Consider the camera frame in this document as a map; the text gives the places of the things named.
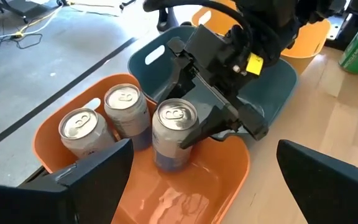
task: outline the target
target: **black cable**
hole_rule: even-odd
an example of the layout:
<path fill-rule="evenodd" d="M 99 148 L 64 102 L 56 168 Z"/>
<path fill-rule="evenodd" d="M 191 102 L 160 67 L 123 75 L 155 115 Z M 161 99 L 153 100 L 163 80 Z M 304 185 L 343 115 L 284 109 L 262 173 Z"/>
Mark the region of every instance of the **black cable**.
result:
<path fill-rule="evenodd" d="M 230 29 L 230 35 L 233 39 L 233 44 L 237 48 L 243 48 L 245 46 L 246 40 L 243 38 L 244 32 L 241 26 L 233 25 Z"/>
<path fill-rule="evenodd" d="M 39 39 L 38 39 L 38 41 L 37 41 L 36 43 L 34 43 L 34 44 L 30 44 L 30 45 L 27 45 L 27 46 L 25 46 L 25 47 L 22 47 L 22 46 L 20 45 L 20 42 L 21 42 L 22 40 L 24 40 L 25 38 L 30 37 L 30 36 L 39 36 Z M 27 34 L 27 35 L 25 35 L 23 38 L 21 38 L 20 40 L 11 39 L 10 41 L 15 42 L 15 43 L 16 43 L 16 47 L 17 47 L 18 49 L 24 50 L 24 49 L 28 49 L 29 47 L 33 47 L 33 46 L 39 45 L 39 44 L 41 43 L 42 37 L 43 37 L 42 34 Z"/>
<path fill-rule="evenodd" d="M 76 8 L 74 8 L 74 7 L 71 7 L 71 9 L 73 9 L 73 10 L 75 10 L 75 11 L 78 11 L 78 12 L 85 12 L 85 13 L 87 13 L 87 14 L 96 14 L 96 15 L 99 15 L 99 16 L 112 16 L 112 17 L 119 17 L 118 15 L 108 14 L 108 13 L 100 13 L 100 12 L 82 11 L 82 10 L 76 9 Z"/>
<path fill-rule="evenodd" d="M 261 21 L 260 19 L 258 19 L 257 17 L 255 17 L 254 15 L 252 15 L 251 13 L 249 13 L 247 10 L 245 10 L 243 7 L 236 5 L 237 8 L 241 11 L 242 15 L 244 16 L 244 18 L 249 21 L 249 23 L 253 26 L 256 27 L 258 30 L 261 30 L 262 32 L 264 32 L 267 37 L 273 41 L 274 43 L 271 44 L 271 46 L 275 47 L 276 49 L 274 50 L 274 55 L 272 55 L 272 57 L 270 57 L 270 55 L 268 55 L 268 57 L 271 59 L 269 62 L 267 62 L 265 64 L 266 67 L 274 65 L 277 63 L 277 61 L 279 60 L 280 56 L 281 56 L 281 44 L 280 44 L 280 38 L 277 35 L 277 33 L 270 27 L 268 26 L 264 21 Z"/>
<path fill-rule="evenodd" d="M 0 33 L 5 34 L 5 17 L 0 19 Z"/>
<path fill-rule="evenodd" d="M 109 5 L 92 5 L 92 4 L 83 4 L 83 3 L 74 3 L 74 6 L 96 6 L 96 7 L 113 7 L 115 6 L 109 6 Z"/>

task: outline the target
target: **orange bin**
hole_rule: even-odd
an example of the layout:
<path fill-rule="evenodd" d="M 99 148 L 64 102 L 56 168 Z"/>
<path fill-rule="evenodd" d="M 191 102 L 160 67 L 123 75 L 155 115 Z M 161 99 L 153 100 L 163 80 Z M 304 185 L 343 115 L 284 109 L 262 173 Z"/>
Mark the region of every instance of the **orange bin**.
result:
<path fill-rule="evenodd" d="M 231 0 L 216 0 L 232 9 L 236 9 L 236 4 Z M 237 22 L 231 17 L 210 9 L 202 7 L 192 18 L 195 26 L 203 23 L 213 32 L 224 35 Z M 326 37 L 331 28 L 331 23 L 325 19 L 314 24 L 307 24 L 299 30 L 299 35 L 291 49 L 285 49 L 282 52 L 282 58 L 286 60 L 296 72 L 300 75 L 314 59 L 314 56 L 320 53 L 324 47 Z"/>
<path fill-rule="evenodd" d="M 103 99 L 114 85 L 139 82 L 129 74 L 106 77 L 51 115 L 37 130 L 33 151 L 48 172 L 55 172 L 77 158 L 62 144 L 60 120 L 92 99 Z M 150 111 L 155 103 L 147 99 Z M 107 118 L 103 103 L 96 109 Z M 189 165 L 181 172 L 165 173 L 154 166 L 152 149 L 135 152 L 131 174 L 112 223 L 220 223 L 243 185 L 250 167 L 243 140 L 229 136 L 211 138 L 193 148 Z"/>

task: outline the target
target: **black strip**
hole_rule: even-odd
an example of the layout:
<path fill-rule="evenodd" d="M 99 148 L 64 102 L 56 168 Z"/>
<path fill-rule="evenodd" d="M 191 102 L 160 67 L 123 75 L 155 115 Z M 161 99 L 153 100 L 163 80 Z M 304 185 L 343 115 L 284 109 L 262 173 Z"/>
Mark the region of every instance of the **black strip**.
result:
<path fill-rule="evenodd" d="M 10 125 L 7 129 L 5 129 L 3 132 L 0 133 L 0 142 L 2 140 L 4 140 L 5 138 L 7 138 L 9 135 L 11 135 L 14 131 L 18 130 L 21 126 L 26 124 L 26 122 L 28 122 L 30 119 L 35 117 L 42 110 L 44 110 L 46 107 L 51 105 L 53 102 L 55 102 L 57 99 L 59 99 L 65 93 L 67 93 L 69 90 L 71 90 L 75 85 L 79 84 L 80 81 L 84 80 L 86 77 L 91 75 L 94 71 L 96 71 L 98 68 L 102 67 L 102 65 L 104 65 L 104 63 L 106 63 L 109 59 L 112 59 L 117 54 L 122 52 L 125 48 L 129 47 L 135 41 L 137 41 L 137 38 L 133 37 L 133 38 L 129 39 L 127 42 L 123 43 L 116 50 L 111 52 L 109 55 L 105 56 L 105 58 L 100 60 L 98 63 L 94 64 L 87 71 L 82 73 L 80 76 L 76 77 L 73 81 L 71 81 L 69 84 L 64 86 L 61 90 L 59 90 L 55 94 L 53 94 L 50 98 L 46 99 L 44 102 L 42 102 L 36 108 L 34 108 L 32 111 L 30 111 L 26 115 L 24 115 L 21 119 L 16 121 L 14 124 Z"/>
<path fill-rule="evenodd" d="M 342 50 L 342 51 L 345 51 L 346 50 L 346 47 L 349 45 L 348 42 L 344 42 L 344 41 L 341 41 L 341 40 L 329 40 L 327 39 L 324 43 L 324 46 L 325 47 L 330 47 L 330 48 L 334 48 L 334 49 L 337 49 L 337 50 Z"/>
<path fill-rule="evenodd" d="M 45 175 L 48 175 L 48 171 L 42 166 L 39 167 L 34 173 L 32 173 L 30 175 L 30 177 L 28 177 L 25 181 L 23 181 L 23 183 L 21 183 L 21 185 L 32 182 L 35 179 L 38 179 L 40 177 L 43 177 Z"/>

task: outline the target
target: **teal bin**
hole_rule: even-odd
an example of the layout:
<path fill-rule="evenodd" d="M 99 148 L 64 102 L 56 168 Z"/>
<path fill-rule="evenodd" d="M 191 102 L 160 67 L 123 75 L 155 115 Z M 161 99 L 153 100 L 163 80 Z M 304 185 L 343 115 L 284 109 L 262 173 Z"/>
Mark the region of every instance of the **teal bin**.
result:
<path fill-rule="evenodd" d="M 172 58 L 174 55 L 169 50 L 167 42 L 173 37 L 179 37 L 186 42 L 194 30 L 195 27 L 191 26 L 169 29 L 134 53 L 129 59 L 129 71 L 138 79 L 143 91 L 149 98 L 155 101 L 159 100 L 172 73 Z M 163 46 L 163 54 L 155 58 L 151 63 L 148 62 L 147 65 L 147 56 L 157 48 L 161 49 L 161 46 Z M 258 79 L 252 80 L 245 85 L 240 90 L 238 97 L 243 102 L 252 104 L 271 125 L 291 97 L 297 79 L 298 75 L 293 67 L 280 59 L 276 65 L 265 68 Z M 201 107 L 197 107 L 197 110 L 199 115 L 201 113 L 201 116 L 206 116 L 210 108 L 213 105 L 219 106 L 220 102 L 201 83 L 195 82 L 196 88 L 189 92 L 184 99 L 191 101 L 193 104 L 202 104 Z M 215 137 L 225 138 L 228 133 L 230 132 L 226 131 L 215 135 Z M 241 129 L 239 133 L 246 133 L 246 130 Z"/>

